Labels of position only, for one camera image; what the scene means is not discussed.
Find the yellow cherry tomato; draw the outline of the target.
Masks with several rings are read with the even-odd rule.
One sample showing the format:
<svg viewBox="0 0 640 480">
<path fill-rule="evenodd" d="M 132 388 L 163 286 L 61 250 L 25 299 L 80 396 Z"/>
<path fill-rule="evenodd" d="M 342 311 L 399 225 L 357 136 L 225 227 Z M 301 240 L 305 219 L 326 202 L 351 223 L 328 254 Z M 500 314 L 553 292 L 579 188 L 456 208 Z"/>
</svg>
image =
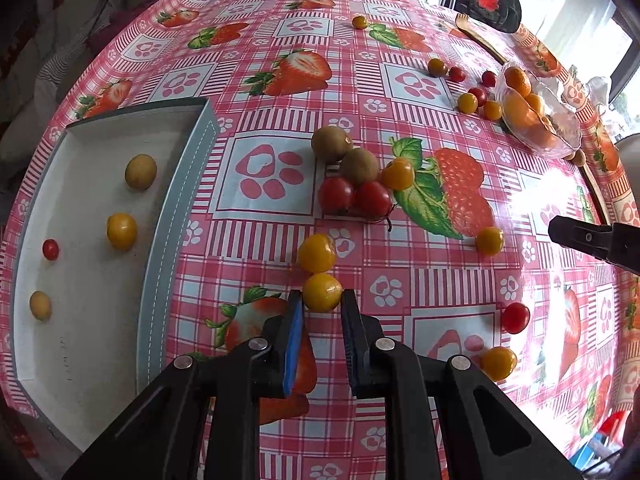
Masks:
<svg viewBox="0 0 640 480">
<path fill-rule="evenodd" d="M 493 382 L 505 380 L 517 365 L 518 357 L 506 347 L 491 348 L 480 356 L 480 368 Z"/>
<path fill-rule="evenodd" d="M 502 251 L 504 244 L 503 230 L 496 226 L 481 229 L 475 237 L 478 252 L 485 257 L 493 257 Z"/>
<path fill-rule="evenodd" d="M 303 303 L 310 312 L 329 313 L 341 301 L 342 284 L 333 275 L 317 273 L 303 284 Z"/>
<path fill-rule="evenodd" d="M 106 222 L 106 237 L 110 244 L 121 252 L 128 252 L 137 240 L 137 223 L 130 214 L 115 212 Z"/>
<path fill-rule="evenodd" d="M 326 273 L 333 268 L 336 258 L 333 240 L 323 233 L 308 236 L 297 251 L 298 264 L 311 274 Z"/>
</svg>

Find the brown longan fruit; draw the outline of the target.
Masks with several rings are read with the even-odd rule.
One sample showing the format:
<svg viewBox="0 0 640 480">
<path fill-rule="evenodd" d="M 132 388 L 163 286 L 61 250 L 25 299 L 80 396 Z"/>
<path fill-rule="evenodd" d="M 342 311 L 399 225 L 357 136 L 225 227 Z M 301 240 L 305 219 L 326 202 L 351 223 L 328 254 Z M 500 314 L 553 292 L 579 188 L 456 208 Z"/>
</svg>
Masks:
<svg viewBox="0 0 640 480">
<path fill-rule="evenodd" d="M 52 301 L 45 292 L 36 290 L 29 297 L 29 310 L 36 320 L 47 322 L 52 314 Z"/>
</svg>

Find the glass fruit bowl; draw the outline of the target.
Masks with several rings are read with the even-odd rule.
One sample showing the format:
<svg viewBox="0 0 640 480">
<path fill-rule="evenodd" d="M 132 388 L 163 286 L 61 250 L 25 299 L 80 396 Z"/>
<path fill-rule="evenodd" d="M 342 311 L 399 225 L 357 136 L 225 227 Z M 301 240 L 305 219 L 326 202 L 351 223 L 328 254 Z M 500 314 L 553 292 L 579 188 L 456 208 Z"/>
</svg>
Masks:
<svg viewBox="0 0 640 480">
<path fill-rule="evenodd" d="M 576 114 L 529 70 L 506 63 L 497 76 L 496 97 L 506 128 L 529 151 L 559 159 L 573 156 L 580 148 Z"/>
</svg>

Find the orange cherry tomato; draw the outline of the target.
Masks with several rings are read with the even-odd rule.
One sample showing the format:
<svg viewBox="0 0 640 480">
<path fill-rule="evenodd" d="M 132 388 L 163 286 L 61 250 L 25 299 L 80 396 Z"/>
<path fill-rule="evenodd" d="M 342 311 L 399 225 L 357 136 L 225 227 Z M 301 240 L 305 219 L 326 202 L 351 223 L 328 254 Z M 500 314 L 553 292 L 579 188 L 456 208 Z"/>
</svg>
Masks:
<svg viewBox="0 0 640 480">
<path fill-rule="evenodd" d="M 382 185 L 393 191 L 405 191 L 414 182 L 414 169 L 410 160 L 396 157 L 381 171 Z"/>
<path fill-rule="evenodd" d="M 358 30 L 366 29 L 368 27 L 368 21 L 363 15 L 357 15 L 352 19 L 352 27 Z"/>
</svg>

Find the white shallow tray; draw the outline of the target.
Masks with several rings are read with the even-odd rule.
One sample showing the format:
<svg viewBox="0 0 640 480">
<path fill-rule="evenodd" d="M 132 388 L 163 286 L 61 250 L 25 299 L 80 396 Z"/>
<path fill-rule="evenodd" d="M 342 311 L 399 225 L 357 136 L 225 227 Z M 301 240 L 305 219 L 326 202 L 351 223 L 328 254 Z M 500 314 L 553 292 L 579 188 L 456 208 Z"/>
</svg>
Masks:
<svg viewBox="0 0 640 480">
<path fill-rule="evenodd" d="M 217 133 L 204 98 L 130 106 L 69 125 L 43 169 L 11 264 L 12 364 L 28 404 L 78 450 L 164 368 L 178 255 Z M 125 182 L 139 154 L 157 164 L 145 191 Z M 128 252 L 106 237 L 115 212 L 137 223 Z M 47 322 L 29 310 L 36 290 L 52 301 Z"/>
</svg>

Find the brown kiwi berry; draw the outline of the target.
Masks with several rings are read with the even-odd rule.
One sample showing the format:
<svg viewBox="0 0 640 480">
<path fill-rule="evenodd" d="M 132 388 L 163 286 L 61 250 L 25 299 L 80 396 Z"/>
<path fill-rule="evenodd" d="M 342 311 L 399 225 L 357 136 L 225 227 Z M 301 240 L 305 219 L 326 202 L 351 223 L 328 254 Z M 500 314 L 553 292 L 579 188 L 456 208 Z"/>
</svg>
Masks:
<svg viewBox="0 0 640 480">
<path fill-rule="evenodd" d="M 365 148 L 354 148 L 341 161 L 341 176 L 355 186 L 375 181 L 379 173 L 378 160 Z"/>
<path fill-rule="evenodd" d="M 326 164 L 340 162 L 353 148 L 352 138 L 337 126 L 323 126 L 311 137 L 314 156 Z"/>
</svg>

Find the strawberry pattern pink tablecloth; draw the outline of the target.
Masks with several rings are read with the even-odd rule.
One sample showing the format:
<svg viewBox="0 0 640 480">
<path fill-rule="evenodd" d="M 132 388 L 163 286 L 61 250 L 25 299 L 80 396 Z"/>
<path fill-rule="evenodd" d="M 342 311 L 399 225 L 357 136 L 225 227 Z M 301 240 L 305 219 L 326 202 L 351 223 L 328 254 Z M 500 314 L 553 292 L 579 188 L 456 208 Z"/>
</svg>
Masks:
<svg viewBox="0 0 640 480">
<path fill-rule="evenodd" d="M 184 224 L 145 375 L 254 336 L 309 278 L 356 292 L 390 338 L 434 359 L 514 354 L 504 391 L 565 453 L 639 381 L 639 286 L 552 243 L 596 213 L 579 171 L 503 127 L 502 69 L 414 0 L 160 0 L 88 66 L 50 120 L 6 237 L 14 263 L 43 167 L 75 120 L 198 96 L 219 134 Z M 311 254 L 303 246 L 311 244 Z"/>
</svg>

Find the brown longan in tray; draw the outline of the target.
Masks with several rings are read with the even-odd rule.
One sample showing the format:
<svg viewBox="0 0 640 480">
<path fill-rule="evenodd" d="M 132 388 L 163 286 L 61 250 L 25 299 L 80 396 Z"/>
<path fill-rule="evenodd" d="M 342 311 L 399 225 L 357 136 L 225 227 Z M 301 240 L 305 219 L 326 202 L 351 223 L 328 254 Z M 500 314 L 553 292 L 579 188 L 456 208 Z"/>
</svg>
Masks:
<svg viewBox="0 0 640 480">
<path fill-rule="evenodd" d="M 125 182 L 136 191 L 147 190 L 157 175 L 157 164 L 148 154 L 139 154 L 130 159 L 125 169 Z"/>
</svg>

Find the small red cherry tomato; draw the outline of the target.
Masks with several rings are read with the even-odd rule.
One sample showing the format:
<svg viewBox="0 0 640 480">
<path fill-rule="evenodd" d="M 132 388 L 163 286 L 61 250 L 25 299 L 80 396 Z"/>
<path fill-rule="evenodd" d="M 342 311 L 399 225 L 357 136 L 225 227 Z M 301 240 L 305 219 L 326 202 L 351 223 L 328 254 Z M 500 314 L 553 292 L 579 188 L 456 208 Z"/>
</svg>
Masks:
<svg viewBox="0 0 640 480">
<path fill-rule="evenodd" d="M 53 238 L 47 238 L 42 243 L 42 254 L 48 261 L 55 261 L 60 254 L 60 246 L 58 246 L 58 242 Z"/>
</svg>

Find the orange cherry tomato far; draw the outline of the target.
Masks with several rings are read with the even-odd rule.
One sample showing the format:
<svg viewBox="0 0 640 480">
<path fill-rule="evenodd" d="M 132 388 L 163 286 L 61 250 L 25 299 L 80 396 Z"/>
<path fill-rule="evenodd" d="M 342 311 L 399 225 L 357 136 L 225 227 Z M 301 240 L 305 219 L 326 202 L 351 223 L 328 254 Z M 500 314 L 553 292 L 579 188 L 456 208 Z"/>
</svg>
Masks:
<svg viewBox="0 0 640 480">
<path fill-rule="evenodd" d="M 368 27 L 368 21 L 363 15 L 357 15 L 352 19 L 352 27 L 358 30 L 366 29 Z"/>
</svg>

